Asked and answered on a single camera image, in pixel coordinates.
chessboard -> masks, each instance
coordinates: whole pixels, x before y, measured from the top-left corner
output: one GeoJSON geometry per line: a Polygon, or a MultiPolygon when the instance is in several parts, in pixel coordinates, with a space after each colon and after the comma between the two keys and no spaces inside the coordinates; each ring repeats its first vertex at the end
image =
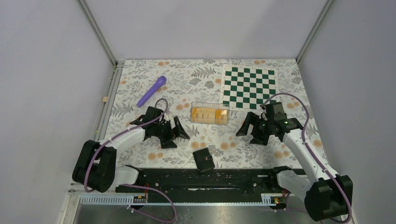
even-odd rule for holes
{"type": "Polygon", "coordinates": [[[278,77],[273,69],[223,65],[220,103],[229,105],[232,111],[260,109],[277,89],[278,77]]]}

clear plastic container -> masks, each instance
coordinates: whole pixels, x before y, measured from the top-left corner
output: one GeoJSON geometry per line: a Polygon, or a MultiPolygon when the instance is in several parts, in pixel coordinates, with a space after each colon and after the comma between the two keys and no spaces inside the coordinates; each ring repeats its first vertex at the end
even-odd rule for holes
{"type": "Polygon", "coordinates": [[[211,104],[192,102],[191,123],[227,125],[230,106],[226,104],[211,104]]]}

floral tablecloth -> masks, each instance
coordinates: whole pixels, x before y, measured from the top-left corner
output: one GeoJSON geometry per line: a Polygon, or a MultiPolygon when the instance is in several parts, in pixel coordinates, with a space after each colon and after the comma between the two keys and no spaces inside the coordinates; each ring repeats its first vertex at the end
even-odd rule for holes
{"type": "MultiPolygon", "coordinates": [[[[119,164],[141,168],[196,168],[192,152],[208,147],[216,168],[272,168],[289,166],[301,168],[293,153],[271,136],[267,146],[250,145],[252,136],[236,137],[246,112],[231,112],[227,126],[204,125],[190,122],[192,102],[218,103],[221,73],[224,64],[271,68],[278,73],[277,92],[288,92],[299,97],[311,111],[300,71],[294,59],[276,60],[126,60],[106,130],[106,138],[125,129],[131,121],[145,114],[159,98],[169,102],[168,115],[178,116],[190,140],[177,139],[177,148],[161,149],[159,139],[152,137],[131,146],[119,158],[119,164]],[[160,76],[167,82],[141,108],[138,100],[160,76]]],[[[306,119],[302,106],[293,98],[279,96],[288,117],[303,123],[306,119]]],[[[311,117],[307,136],[325,158],[317,125],[311,117]]]]}

